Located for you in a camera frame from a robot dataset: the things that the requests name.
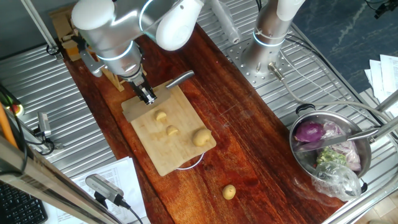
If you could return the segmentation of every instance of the computer keyboard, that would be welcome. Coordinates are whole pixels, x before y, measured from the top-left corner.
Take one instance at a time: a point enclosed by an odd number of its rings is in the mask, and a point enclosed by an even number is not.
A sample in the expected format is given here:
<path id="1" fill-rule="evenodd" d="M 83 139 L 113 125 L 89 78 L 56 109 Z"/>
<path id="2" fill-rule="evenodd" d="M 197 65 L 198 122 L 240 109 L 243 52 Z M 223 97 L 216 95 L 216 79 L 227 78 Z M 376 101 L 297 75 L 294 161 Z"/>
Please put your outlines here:
<path id="1" fill-rule="evenodd" d="M 40 224 L 46 220 L 41 200 L 0 182 L 0 223 Z"/>

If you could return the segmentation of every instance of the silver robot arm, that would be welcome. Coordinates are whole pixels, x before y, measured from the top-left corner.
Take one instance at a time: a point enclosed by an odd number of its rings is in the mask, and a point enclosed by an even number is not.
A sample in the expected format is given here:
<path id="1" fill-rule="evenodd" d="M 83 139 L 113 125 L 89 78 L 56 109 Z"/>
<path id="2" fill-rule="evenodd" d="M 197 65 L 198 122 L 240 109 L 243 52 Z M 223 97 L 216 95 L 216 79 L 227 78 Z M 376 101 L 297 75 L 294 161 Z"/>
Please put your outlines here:
<path id="1" fill-rule="evenodd" d="M 94 61 L 84 42 L 78 43 L 80 55 L 93 75 L 101 76 L 106 67 L 151 104 L 156 96 L 134 40 L 146 34 L 163 49 L 177 50 L 190 38 L 202 7 L 201 0 L 80 0 L 72 21 L 101 61 Z"/>
<path id="2" fill-rule="evenodd" d="M 242 55 L 242 62 L 250 70 L 250 74 L 269 75 L 269 64 L 279 65 L 279 50 L 304 1 L 269 0 L 260 10 L 252 41 Z"/>

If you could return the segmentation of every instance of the small potato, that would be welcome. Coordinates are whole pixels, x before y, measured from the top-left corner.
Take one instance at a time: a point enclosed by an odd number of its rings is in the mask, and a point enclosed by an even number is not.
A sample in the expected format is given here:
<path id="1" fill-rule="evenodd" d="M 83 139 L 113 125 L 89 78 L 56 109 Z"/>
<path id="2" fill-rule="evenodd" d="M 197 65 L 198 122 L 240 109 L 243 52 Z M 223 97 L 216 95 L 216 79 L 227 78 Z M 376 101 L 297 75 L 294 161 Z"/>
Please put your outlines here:
<path id="1" fill-rule="evenodd" d="M 166 116 L 167 115 L 166 115 L 166 113 L 164 113 L 164 111 L 158 110 L 158 111 L 155 112 L 155 119 L 157 121 L 160 121 L 160 120 L 166 118 Z"/>
<path id="2" fill-rule="evenodd" d="M 228 185 L 225 186 L 224 189 L 223 189 L 223 197 L 224 197 L 226 200 L 231 200 L 231 199 L 235 196 L 235 193 L 236 193 L 236 189 L 235 189 L 235 187 L 234 187 L 233 185 L 231 185 L 231 184 L 228 184 Z"/>
<path id="3" fill-rule="evenodd" d="M 192 143 L 196 146 L 204 146 L 211 138 L 211 131 L 203 128 L 197 131 L 192 138 Z"/>
<path id="4" fill-rule="evenodd" d="M 171 136 L 173 134 L 176 134 L 178 132 L 178 129 L 172 125 L 166 128 L 166 133 L 168 136 Z"/>

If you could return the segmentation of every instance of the paper document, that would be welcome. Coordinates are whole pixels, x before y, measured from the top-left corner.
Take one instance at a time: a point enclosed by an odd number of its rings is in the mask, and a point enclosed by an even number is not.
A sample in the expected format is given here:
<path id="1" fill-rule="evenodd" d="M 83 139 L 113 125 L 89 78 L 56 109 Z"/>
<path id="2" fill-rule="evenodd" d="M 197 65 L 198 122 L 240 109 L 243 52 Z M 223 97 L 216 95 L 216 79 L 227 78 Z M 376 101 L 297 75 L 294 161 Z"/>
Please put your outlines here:
<path id="1" fill-rule="evenodd" d="M 371 70 L 370 69 L 365 69 L 364 71 L 365 71 L 366 77 L 369 80 L 369 83 L 371 84 L 371 86 L 373 86 Z"/>
<path id="2" fill-rule="evenodd" d="M 381 62 L 370 60 L 369 64 L 371 66 L 372 73 L 372 84 L 374 96 L 380 101 L 384 101 L 387 97 L 384 94 L 383 88 L 383 77 L 381 74 Z"/>
<path id="3" fill-rule="evenodd" d="M 388 95 L 398 90 L 398 57 L 380 55 L 384 91 Z"/>
<path id="4" fill-rule="evenodd" d="M 138 184 L 137 174 L 131 158 L 124 158 L 105 167 L 87 172 L 81 176 L 72 179 L 85 192 L 88 192 L 94 198 L 94 190 L 86 185 L 86 177 L 90 174 L 99 174 L 124 192 L 124 199 L 137 213 L 140 218 L 146 217 L 144 201 L 142 199 L 141 190 Z M 137 218 L 126 208 L 118 207 L 114 203 L 106 200 L 108 210 L 114 214 L 120 221 L 131 223 Z M 85 223 L 78 218 L 65 213 L 49 204 L 44 205 L 49 219 L 46 223 L 58 224 L 80 224 Z"/>

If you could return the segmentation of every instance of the wooden countertop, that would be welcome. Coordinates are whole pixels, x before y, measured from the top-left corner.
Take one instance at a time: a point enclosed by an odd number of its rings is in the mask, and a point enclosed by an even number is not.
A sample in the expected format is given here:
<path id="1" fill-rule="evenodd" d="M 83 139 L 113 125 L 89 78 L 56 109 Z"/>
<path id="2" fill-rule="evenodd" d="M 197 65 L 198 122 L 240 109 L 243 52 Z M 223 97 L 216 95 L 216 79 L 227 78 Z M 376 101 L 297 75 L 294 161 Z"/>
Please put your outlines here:
<path id="1" fill-rule="evenodd" d="M 122 114 L 121 103 L 135 96 L 128 83 L 120 93 L 81 60 L 65 56 L 65 63 L 115 156 L 134 159 L 152 223 L 321 223 L 343 205 L 315 191 L 290 151 L 287 128 L 200 27 L 175 52 L 147 37 L 137 43 L 152 86 L 195 72 L 180 87 L 217 146 L 194 169 L 161 177 Z M 232 200 L 221 193 L 228 184 L 236 187 Z"/>

